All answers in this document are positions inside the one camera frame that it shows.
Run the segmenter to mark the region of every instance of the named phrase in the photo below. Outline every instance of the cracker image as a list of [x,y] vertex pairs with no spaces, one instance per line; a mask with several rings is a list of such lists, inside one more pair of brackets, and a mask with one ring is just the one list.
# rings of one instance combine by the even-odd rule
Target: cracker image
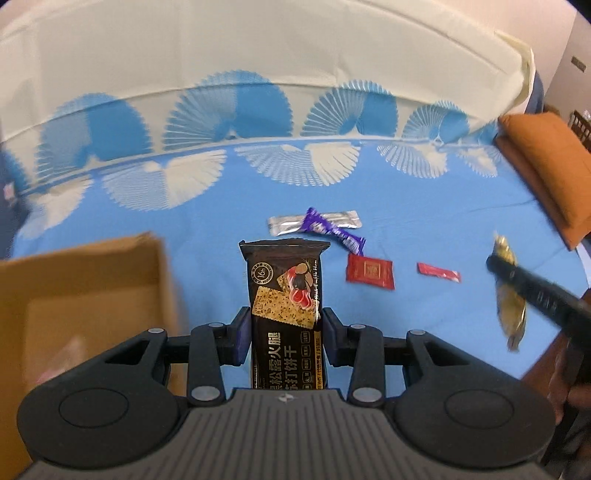
[[302,309],[293,303],[285,293],[266,287],[259,287],[252,306],[252,313],[276,322],[289,323],[307,329],[314,328],[318,301],[312,300],[313,307]]
[[289,284],[289,280],[287,280],[287,272],[285,272],[283,275],[280,275],[279,277],[277,277],[277,283],[279,284],[279,286],[281,287],[281,289],[283,290],[284,293],[289,294],[290,284]]

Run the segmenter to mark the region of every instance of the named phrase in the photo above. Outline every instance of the purple candy wrapper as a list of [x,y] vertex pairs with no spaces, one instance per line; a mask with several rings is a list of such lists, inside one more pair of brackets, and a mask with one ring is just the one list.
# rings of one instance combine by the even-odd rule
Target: purple candy wrapper
[[352,254],[363,255],[363,246],[365,245],[365,238],[352,235],[342,228],[337,227],[334,223],[329,222],[318,211],[310,207],[306,212],[306,217],[301,224],[300,232],[314,232],[321,235],[334,235]]

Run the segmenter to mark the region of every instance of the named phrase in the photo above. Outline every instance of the orange pillow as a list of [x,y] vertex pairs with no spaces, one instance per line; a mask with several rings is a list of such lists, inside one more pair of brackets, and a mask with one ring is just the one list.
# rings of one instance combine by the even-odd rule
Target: orange pillow
[[553,113],[505,115],[507,135],[540,175],[568,225],[591,216],[591,154]]
[[591,232],[591,215],[577,227],[568,225],[540,175],[511,139],[499,135],[495,138],[495,143],[503,156],[513,165],[517,173],[521,175],[523,181],[541,203],[567,247],[572,250],[580,244],[585,235]]

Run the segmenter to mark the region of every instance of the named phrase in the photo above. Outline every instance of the blue bedsheet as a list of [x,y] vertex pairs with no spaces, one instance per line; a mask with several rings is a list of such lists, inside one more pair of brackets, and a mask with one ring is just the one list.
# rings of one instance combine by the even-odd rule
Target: blue bedsheet
[[[525,268],[577,295],[586,287],[576,253],[482,132],[452,144],[234,141],[99,166],[29,197],[33,211],[14,256],[154,232],[165,241],[192,326],[229,322],[248,304],[238,242],[269,238],[269,217],[310,206],[357,210],[365,254],[394,262],[389,291],[346,283],[347,252],[338,243],[323,253],[324,306],[344,323],[388,336],[425,329],[517,377],[557,331],[530,310],[519,352],[507,351],[485,267],[494,233],[507,236]],[[419,275],[417,262],[458,270],[462,283]],[[229,388],[249,385],[248,365],[223,373]],[[349,376],[349,368],[331,368],[329,385],[346,389]],[[389,367],[388,394],[402,389],[400,369]]]

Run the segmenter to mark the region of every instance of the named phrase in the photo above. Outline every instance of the hand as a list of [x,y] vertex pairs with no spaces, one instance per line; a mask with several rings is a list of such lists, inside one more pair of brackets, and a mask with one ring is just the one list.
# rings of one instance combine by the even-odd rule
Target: hand
[[578,410],[591,409],[591,384],[574,385],[569,387],[563,378],[564,367],[566,366],[566,349],[560,351],[556,356],[554,374],[550,379],[548,400],[554,407],[556,425],[558,425],[564,414],[564,404],[568,402]]

